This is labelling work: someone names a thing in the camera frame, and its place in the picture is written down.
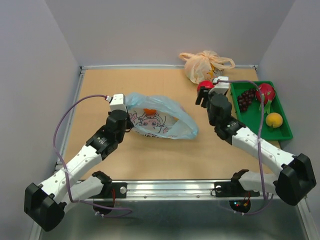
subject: translucent plastic bag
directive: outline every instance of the translucent plastic bag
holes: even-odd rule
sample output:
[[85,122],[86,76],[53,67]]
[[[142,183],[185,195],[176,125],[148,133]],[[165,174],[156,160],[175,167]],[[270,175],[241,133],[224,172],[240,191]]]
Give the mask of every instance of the translucent plastic bag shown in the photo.
[[131,93],[126,106],[134,124],[133,131],[146,137],[194,139],[198,134],[196,122],[176,101],[166,96],[144,96]]
[[212,81],[222,75],[222,70],[233,69],[235,62],[228,57],[220,57],[215,51],[203,51],[197,54],[183,52],[179,58],[186,61],[184,72],[194,84],[202,81]]

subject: dragon fruit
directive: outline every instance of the dragon fruit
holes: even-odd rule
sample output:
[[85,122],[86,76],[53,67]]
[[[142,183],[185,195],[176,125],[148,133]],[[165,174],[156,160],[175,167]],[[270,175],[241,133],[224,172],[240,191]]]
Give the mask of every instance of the dragon fruit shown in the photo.
[[259,89],[262,93],[262,99],[260,98],[259,91],[255,92],[255,97],[260,103],[264,104],[264,112],[269,114],[271,103],[272,103],[273,99],[275,99],[275,97],[276,97],[276,91],[268,83],[260,84]]

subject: bunch of grapes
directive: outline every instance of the bunch of grapes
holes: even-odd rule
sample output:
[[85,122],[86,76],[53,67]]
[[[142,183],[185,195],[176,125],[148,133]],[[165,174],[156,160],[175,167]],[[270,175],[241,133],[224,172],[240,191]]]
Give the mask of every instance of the bunch of grapes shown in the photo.
[[256,95],[256,89],[251,88],[247,91],[244,91],[240,96],[237,97],[238,105],[241,112],[248,110],[248,107],[252,104]]

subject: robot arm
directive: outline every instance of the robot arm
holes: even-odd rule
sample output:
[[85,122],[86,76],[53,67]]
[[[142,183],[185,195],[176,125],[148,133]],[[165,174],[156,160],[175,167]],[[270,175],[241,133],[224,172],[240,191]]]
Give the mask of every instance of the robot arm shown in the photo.
[[133,127],[123,94],[113,96],[110,109],[105,125],[68,162],[67,169],[60,169],[40,184],[31,183],[25,189],[24,211],[45,231],[55,228],[65,213],[74,206],[70,204],[67,194],[65,171],[69,176],[71,192],[77,200],[98,195],[104,188],[111,186],[111,179],[100,171],[74,186],[87,171],[116,150],[123,141],[126,130]]
[[[242,122],[231,116],[232,105],[225,96],[229,89],[229,83],[219,82],[225,80],[219,77],[208,86],[208,83],[198,87],[196,105],[207,109],[210,125],[222,140],[237,148],[244,150],[255,158],[258,158],[258,142],[255,135]],[[312,188],[315,187],[316,179],[310,159],[300,154],[295,156],[283,151],[269,142],[261,139],[262,163],[267,165],[273,174],[264,174],[267,192],[276,193],[289,205],[297,205]],[[259,173],[242,170],[231,179],[236,188],[242,190],[262,190]]]

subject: peach plastic bag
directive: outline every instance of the peach plastic bag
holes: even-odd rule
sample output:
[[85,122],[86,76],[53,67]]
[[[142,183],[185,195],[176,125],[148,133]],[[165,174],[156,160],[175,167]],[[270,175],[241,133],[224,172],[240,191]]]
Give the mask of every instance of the peach plastic bag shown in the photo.
[[186,61],[184,65],[185,75],[195,84],[204,80],[212,81],[215,77],[215,69],[233,69],[235,62],[228,57],[220,57],[215,51],[203,51],[197,54],[180,53],[179,58]]

